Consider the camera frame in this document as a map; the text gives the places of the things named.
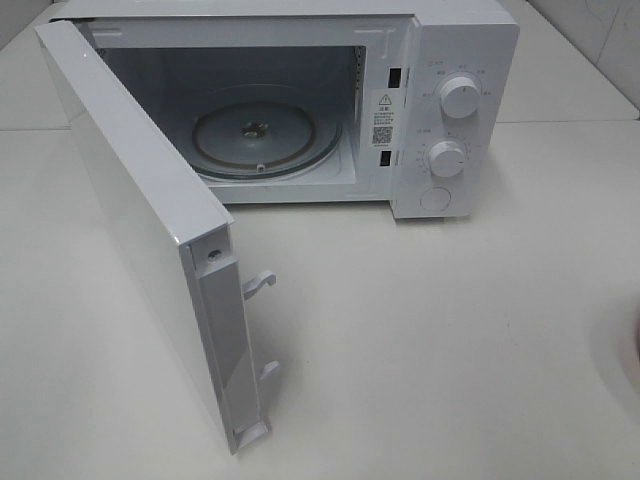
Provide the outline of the glass microwave turntable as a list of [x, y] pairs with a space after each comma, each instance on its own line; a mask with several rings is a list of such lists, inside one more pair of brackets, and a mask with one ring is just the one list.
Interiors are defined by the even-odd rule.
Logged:
[[239, 102], [197, 120], [189, 163], [217, 179], [275, 178], [321, 162], [341, 135], [341, 123], [326, 112], [276, 101]]

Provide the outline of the pink speckled plate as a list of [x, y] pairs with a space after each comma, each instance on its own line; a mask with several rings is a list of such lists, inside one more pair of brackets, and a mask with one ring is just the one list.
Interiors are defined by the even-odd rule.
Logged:
[[625, 371], [635, 375], [639, 371], [639, 303], [632, 303], [621, 323], [620, 354]]

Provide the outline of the round white door button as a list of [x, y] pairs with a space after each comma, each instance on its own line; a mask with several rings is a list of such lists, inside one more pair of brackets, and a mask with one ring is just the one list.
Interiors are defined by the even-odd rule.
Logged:
[[432, 187], [422, 194], [420, 205], [425, 211], [442, 212], [449, 207], [451, 198], [451, 193], [447, 188]]

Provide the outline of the white microwave oven body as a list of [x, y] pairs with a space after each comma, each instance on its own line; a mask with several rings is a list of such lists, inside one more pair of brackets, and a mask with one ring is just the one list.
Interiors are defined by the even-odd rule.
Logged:
[[[398, 219], [464, 217], [473, 209], [519, 28], [496, 1], [67, 1], [69, 21], [224, 204], [386, 202]], [[447, 117], [438, 90], [467, 73], [477, 111]], [[394, 144], [369, 139], [370, 95], [394, 89]], [[225, 180], [189, 163], [197, 120], [226, 105], [276, 101], [341, 123], [335, 150], [285, 176]], [[443, 140], [466, 151], [461, 173], [434, 176]], [[432, 187], [451, 193], [425, 211]]]

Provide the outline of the white microwave door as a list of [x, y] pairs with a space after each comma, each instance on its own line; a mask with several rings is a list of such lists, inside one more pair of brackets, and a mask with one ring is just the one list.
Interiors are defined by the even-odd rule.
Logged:
[[231, 215], [69, 21], [36, 30], [110, 230], [228, 448], [268, 430], [277, 362], [254, 363], [245, 303], [274, 273], [242, 281]]

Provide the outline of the warning sticker with QR code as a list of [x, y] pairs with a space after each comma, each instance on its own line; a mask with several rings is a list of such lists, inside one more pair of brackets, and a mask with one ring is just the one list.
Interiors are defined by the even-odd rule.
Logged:
[[371, 95], [370, 106], [370, 136], [371, 145], [375, 148], [389, 148], [394, 144], [394, 127], [397, 113], [394, 89], [375, 89]]

